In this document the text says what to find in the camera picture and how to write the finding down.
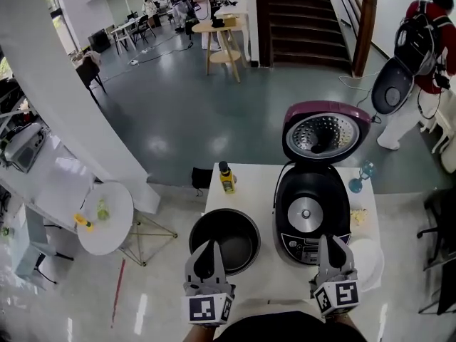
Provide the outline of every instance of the bottle cap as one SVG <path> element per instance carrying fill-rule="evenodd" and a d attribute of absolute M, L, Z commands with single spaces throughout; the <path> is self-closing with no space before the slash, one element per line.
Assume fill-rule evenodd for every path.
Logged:
<path fill-rule="evenodd" d="M 220 172 L 229 171 L 229 167 L 228 167 L 227 161 L 219 162 L 219 169 L 220 169 Z"/>

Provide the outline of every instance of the tiled floor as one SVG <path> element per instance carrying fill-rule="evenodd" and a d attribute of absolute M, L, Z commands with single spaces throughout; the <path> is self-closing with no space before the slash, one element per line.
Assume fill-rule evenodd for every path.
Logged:
<path fill-rule="evenodd" d="M 339 70 L 315 66 L 242 68 L 241 83 L 234 81 L 225 65 L 211 65 L 206 76 L 206 53 L 199 35 L 194 46 L 175 51 L 139 66 L 160 54 L 187 48 L 188 36 L 175 37 L 169 25 L 155 29 L 157 38 L 138 43 L 138 51 L 118 55 L 111 47 L 102 54 L 100 76 L 108 78 L 108 92 L 94 90 L 101 109 L 131 153 L 150 173 L 150 181 L 166 185 L 189 186 L 193 167 L 212 168 L 214 162 L 268 165 L 284 164 L 288 159 L 281 148 L 284 115 L 294 103 L 334 100 L 356 104 L 366 92 L 350 89 L 339 81 Z M 242 42 L 240 32 L 236 32 Z M 147 53 L 140 51 L 156 46 Z M 365 74 L 381 69 L 385 59 L 371 49 Z M 345 78 L 349 85 L 370 88 L 375 77 L 360 82 Z M 370 99 L 361 108 L 374 114 Z M 358 166 L 364 160 L 378 168 L 373 178 L 377 194 L 422 192 L 451 186 L 441 169 L 439 156 L 431 155 L 418 128 L 401 141 L 401 149 L 391 152 L 379 147 L 375 139 L 383 124 L 372 125 L 360 148 L 342 166 Z"/>
<path fill-rule="evenodd" d="M 378 195 L 376 202 L 385 271 L 381 288 L 364 294 L 361 305 L 352 312 L 355 324 L 369 342 L 377 342 L 383 308 L 383 342 L 449 341 L 456 327 L 455 315 L 417 314 L 429 301 L 426 296 L 439 271 L 423 272 L 432 237 L 416 238 L 416 232 L 428 226 L 421 196 Z M 75 261 L 45 260 L 43 271 L 55 277 L 59 285 L 47 284 L 44 291 L 19 282 L 11 274 L 9 247 L 1 238 L 1 320 L 13 341 L 181 341 L 189 329 L 180 317 L 188 236 L 203 210 L 202 203 L 180 200 L 165 200 L 160 205 L 154 219 L 175 229 L 179 237 L 145 268 L 127 260 L 114 322 L 113 304 L 123 254 L 91 256 L 76 236 L 48 229 L 57 250 L 74 255 Z M 144 244 L 147 252 L 160 246 L 158 240 L 151 241 Z"/>

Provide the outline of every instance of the staircase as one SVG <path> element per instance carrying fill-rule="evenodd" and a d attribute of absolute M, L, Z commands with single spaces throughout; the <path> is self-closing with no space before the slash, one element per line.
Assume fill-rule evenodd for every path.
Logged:
<path fill-rule="evenodd" d="M 351 62 L 330 0 L 268 0 L 274 63 L 341 68 Z"/>

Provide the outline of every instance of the red jacket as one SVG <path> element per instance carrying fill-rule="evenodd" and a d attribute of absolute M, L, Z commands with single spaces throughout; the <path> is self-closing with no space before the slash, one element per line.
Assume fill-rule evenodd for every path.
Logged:
<path fill-rule="evenodd" d="M 407 9 L 405 16 L 411 18 L 415 15 L 420 5 L 420 1 L 416 0 L 410 4 Z M 429 1 L 426 6 L 426 16 L 429 20 L 434 20 L 439 16 L 447 15 L 446 10 L 439 7 L 437 4 Z M 443 52 L 444 48 L 447 48 L 447 73 L 450 76 L 456 74 L 456 28 L 453 25 L 446 25 L 440 28 L 440 47 L 439 53 Z M 438 94 L 441 89 L 433 83 L 433 73 L 426 76 L 416 76 L 415 83 L 420 86 L 426 93 Z"/>

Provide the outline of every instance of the yellow bottle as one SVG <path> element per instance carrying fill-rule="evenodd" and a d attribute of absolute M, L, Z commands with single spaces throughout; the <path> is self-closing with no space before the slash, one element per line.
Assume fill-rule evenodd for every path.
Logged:
<path fill-rule="evenodd" d="M 82 214 L 74 214 L 74 221 L 82 226 L 86 226 L 87 232 L 93 231 L 93 223 L 89 222 Z"/>
<path fill-rule="evenodd" d="M 231 169 L 228 167 L 228 164 L 225 161 L 219 162 L 219 169 L 220 169 L 220 181 L 223 185 L 223 190 L 227 194 L 234 194 L 234 175 Z"/>

